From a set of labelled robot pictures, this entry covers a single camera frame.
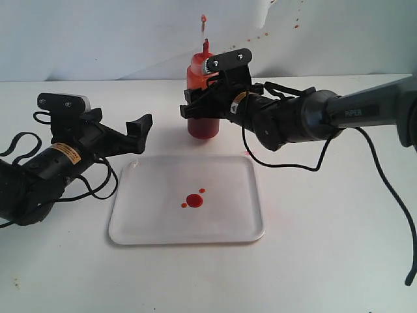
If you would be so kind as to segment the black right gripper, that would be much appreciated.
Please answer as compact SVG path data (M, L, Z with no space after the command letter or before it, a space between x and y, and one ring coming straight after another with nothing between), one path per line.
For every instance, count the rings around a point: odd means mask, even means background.
M227 119L255 134L260 143L283 143L278 109L293 99L293 89L265 82L251 86L228 86L218 82L206 89L184 91L180 105L185 119Z

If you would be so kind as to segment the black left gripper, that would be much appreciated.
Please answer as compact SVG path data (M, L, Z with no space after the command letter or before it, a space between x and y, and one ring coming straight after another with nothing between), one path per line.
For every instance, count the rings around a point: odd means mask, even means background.
M84 113L79 135L58 138L52 135L51 145L22 168L43 180L61 179L68 183L101 157L144 152L152 127L151 114L126 122L126 135L103 125L101 119L100 109Z

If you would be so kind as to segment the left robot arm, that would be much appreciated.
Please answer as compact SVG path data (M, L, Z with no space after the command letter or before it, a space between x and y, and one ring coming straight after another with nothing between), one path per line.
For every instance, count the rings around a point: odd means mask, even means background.
M38 140L30 152L12 163L1 162L2 228L43 221L56 203L73 202L100 192L117 174L109 157L145 150L152 116L126 123L126 134L101 124L101 109L65 117L49 113L51 145Z

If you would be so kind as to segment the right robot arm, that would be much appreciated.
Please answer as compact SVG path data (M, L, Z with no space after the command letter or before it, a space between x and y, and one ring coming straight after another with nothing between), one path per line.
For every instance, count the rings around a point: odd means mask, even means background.
M394 125L404 147L416 146L416 77L339 96L314 87L299 91L272 82L188 89L185 119L227 119L277 151L287 143L325 141L346 128Z

